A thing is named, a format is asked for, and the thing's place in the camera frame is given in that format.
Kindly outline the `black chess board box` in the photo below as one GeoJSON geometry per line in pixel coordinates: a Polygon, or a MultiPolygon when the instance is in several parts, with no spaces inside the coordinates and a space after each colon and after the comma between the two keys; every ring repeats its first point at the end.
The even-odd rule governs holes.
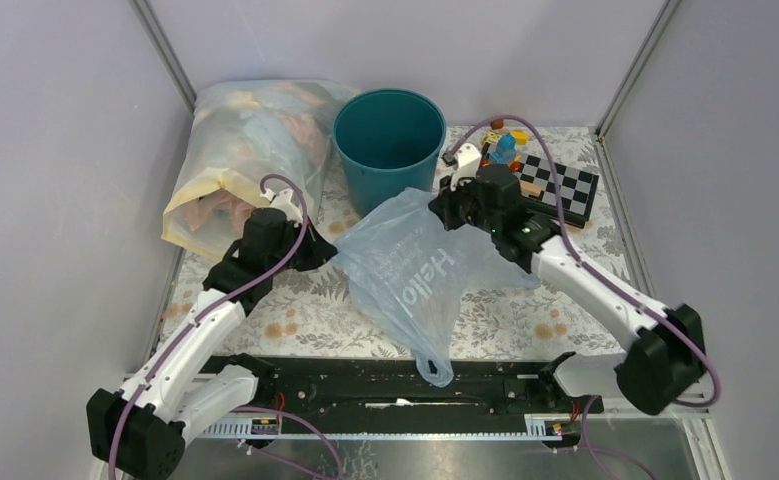
{"type": "Polygon", "coordinates": [[[519,182],[532,182],[544,189],[540,198],[525,197],[529,198],[543,214],[557,219],[554,180],[558,180],[566,223],[584,228],[591,216],[600,177],[560,163],[555,164],[556,174],[552,174],[547,160],[530,154],[521,154],[523,168],[519,172],[513,172],[513,175],[519,182]]]}

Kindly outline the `teal plastic trash bin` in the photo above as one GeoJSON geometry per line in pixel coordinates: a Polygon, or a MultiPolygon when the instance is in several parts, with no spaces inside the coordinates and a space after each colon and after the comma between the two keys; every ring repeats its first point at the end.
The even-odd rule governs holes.
{"type": "Polygon", "coordinates": [[[417,92],[377,89],[347,101],[332,141],[355,211],[364,217],[407,188],[429,191],[446,135],[442,111],[417,92]]]}

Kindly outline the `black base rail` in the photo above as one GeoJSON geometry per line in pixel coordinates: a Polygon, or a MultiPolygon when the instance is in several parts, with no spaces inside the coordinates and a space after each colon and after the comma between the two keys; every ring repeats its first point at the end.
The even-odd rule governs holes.
{"type": "Polygon", "coordinates": [[[527,414],[568,420],[587,408],[601,414],[603,398],[566,393],[551,362],[459,361],[453,381],[440,388],[425,381],[411,360],[212,356],[204,374],[229,366],[259,380],[252,405],[295,414],[326,436],[333,434],[485,435],[517,433],[527,414]]]}

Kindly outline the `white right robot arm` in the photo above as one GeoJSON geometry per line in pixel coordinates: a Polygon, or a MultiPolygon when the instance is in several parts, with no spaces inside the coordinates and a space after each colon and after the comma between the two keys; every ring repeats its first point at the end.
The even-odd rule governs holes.
{"type": "Polygon", "coordinates": [[[499,254],[553,284],[598,320],[625,350],[616,384],[638,410],[658,415],[708,371],[700,315],[670,308],[610,275],[536,212],[504,165],[440,179],[430,210],[446,230],[465,225],[491,237],[499,254]]]}

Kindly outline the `colourful toy block vehicle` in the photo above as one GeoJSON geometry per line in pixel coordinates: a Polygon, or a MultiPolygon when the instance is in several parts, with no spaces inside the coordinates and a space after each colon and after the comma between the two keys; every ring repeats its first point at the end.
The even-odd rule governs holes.
{"type": "Polygon", "coordinates": [[[512,172],[521,171],[524,162],[519,147],[526,146],[531,138],[531,134],[523,130],[490,130],[481,144],[480,166],[504,164],[512,172]]]}

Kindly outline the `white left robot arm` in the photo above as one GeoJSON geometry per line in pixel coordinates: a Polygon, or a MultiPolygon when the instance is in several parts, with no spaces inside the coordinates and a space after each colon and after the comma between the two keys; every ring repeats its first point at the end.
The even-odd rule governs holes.
{"type": "Polygon", "coordinates": [[[250,355],[230,360],[212,379],[192,385],[214,350],[286,270],[320,268],[337,249],[308,221],[260,208],[202,283],[180,326],[116,391],[97,390],[86,405],[92,454],[112,472],[166,479],[186,447],[228,412],[253,411],[280,397],[275,367],[250,355]]]}

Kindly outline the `light wooden block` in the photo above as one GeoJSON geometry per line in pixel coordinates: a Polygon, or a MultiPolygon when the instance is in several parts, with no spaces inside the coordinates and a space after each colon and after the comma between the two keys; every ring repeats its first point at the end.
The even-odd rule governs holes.
{"type": "Polygon", "coordinates": [[[529,198],[540,198],[543,195],[544,189],[538,184],[520,181],[519,185],[524,196],[529,198]]]}

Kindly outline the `light blue plastic bag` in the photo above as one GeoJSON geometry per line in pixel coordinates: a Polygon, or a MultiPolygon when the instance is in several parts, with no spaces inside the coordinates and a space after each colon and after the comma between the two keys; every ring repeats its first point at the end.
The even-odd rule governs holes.
{"type": "Polygon", "coordinates": [[[428,208],[433,198],[408,188],[386,200],[335,240],[331,262],[347,275],[356,309],[410,350],[425,381],[445,387],[454,378],[449,348],[462,295],[541,282],[506,261],[485,232],[445,230],[428,208]]]}

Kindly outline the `large clear bag of trash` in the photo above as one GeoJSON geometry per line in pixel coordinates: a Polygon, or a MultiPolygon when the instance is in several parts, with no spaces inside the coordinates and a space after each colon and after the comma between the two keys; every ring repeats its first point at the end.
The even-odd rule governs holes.
{"type": "Polygon", "coordinates": [[[266,188],[303,192],[310,218],[321,205],[331,131],[356,90],[327,80],[223,82],[198,93],[187,152],[163,216],[162,239],[209,259],[241,237],[266,188]]]}

